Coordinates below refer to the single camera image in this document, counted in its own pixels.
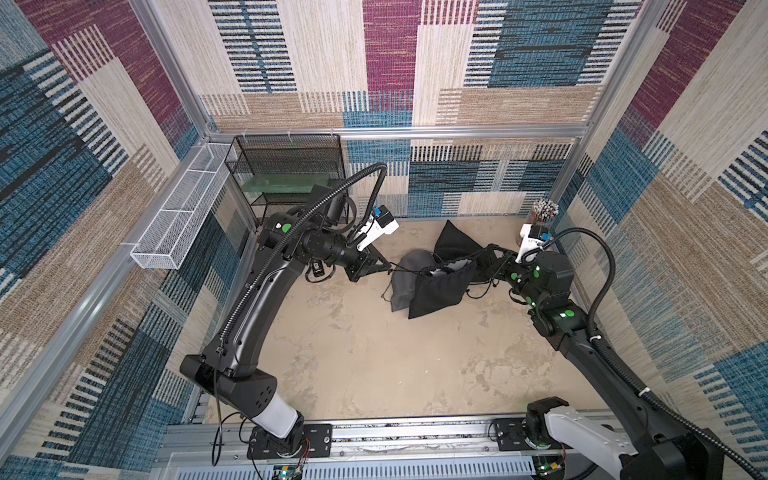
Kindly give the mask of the white hair dryer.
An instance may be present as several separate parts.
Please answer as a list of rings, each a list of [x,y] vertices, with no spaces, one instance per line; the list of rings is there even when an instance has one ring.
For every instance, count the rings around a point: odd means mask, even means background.
[[[453,272],[458,272],[463,268],[471,265],[473,261],[471,259],[459,259],[451,262],[442,263],[437,265],[434,270],[430,272],[433,276],[448,275]]]

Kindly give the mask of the grey hair dryer bag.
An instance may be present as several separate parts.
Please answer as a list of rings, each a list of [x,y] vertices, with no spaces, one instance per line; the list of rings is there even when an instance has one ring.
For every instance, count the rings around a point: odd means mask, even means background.
[[[389,303],[392,312],[406,310],[414,298],[419,273],[436,265],[432,252],[416,249],[406,255],[394,267],[389,285],[382,298]]]

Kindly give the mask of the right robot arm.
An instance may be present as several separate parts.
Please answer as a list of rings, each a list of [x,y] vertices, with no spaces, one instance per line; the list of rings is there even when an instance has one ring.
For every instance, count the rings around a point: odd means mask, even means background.
[[[667,406],[618,356],[593,312],[571,300],[573,271],[565,255],[534,251],[528,261],[496,245],[485,254],[489,278],[510,284],[537,332],[588,380],[625,432],[620,436],[565,400],[547,397],[527,407],[531,447],[572,447],[615,479],[722,478],[725,445]]]

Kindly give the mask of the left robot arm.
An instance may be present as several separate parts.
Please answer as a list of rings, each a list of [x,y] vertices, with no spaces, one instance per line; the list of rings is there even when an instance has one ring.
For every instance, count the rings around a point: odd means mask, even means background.
[[[290,452],[304,440],[304,418],[280,397],[276,378],[258,367],[269,329],[289,290],[314,260],[343,268],[352,282],[388,270],[389,262],[373,243],[398,227],[386,206],[375,206],[347,239],[338,226],[350,200],[345,192],[313,207],[329,191],[316,185],[305,205],[265,221],[228,319],[201,353],[185,356],[180,366],[184,377],[252,421],[275,447]]]

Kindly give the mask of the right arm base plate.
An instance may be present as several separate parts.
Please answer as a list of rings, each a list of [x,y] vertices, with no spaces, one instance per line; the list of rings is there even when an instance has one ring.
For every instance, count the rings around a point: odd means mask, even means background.
[[[570,449],[569,445],[556,441],[552,441],[547,446],[534,446],[527,440],[525,423],[524,416],[494,418],[488,425],[486,435],[502,452],[559,451],[562,447],[565,447],[566,450]]]

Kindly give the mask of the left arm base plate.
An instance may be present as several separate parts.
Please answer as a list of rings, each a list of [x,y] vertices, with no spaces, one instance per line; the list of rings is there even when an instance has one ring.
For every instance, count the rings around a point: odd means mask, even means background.
[[[294,428],[285,439],[280,439],[259,426],[255,426],[248,440],[249,460],[328,458],[333,440],[333,426],[329,423],[309,423]]]

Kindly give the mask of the black hair dryer bag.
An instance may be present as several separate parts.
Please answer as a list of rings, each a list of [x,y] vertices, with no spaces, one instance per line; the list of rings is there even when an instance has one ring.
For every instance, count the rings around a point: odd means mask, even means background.
[[[470,284],[485,285],[486,291],[477,297],[470,295],[470,298],[472,299],[482,298],[491,287],[497,287],[500,283],[491,286],[484,283],[485,247],[482,247],[469,235],[461,231],[450,220],[446,221],[434,246],[433,255],[441,262],[455,261],[465,257],[469,257],[476,262],[477,270],[475,271]]]

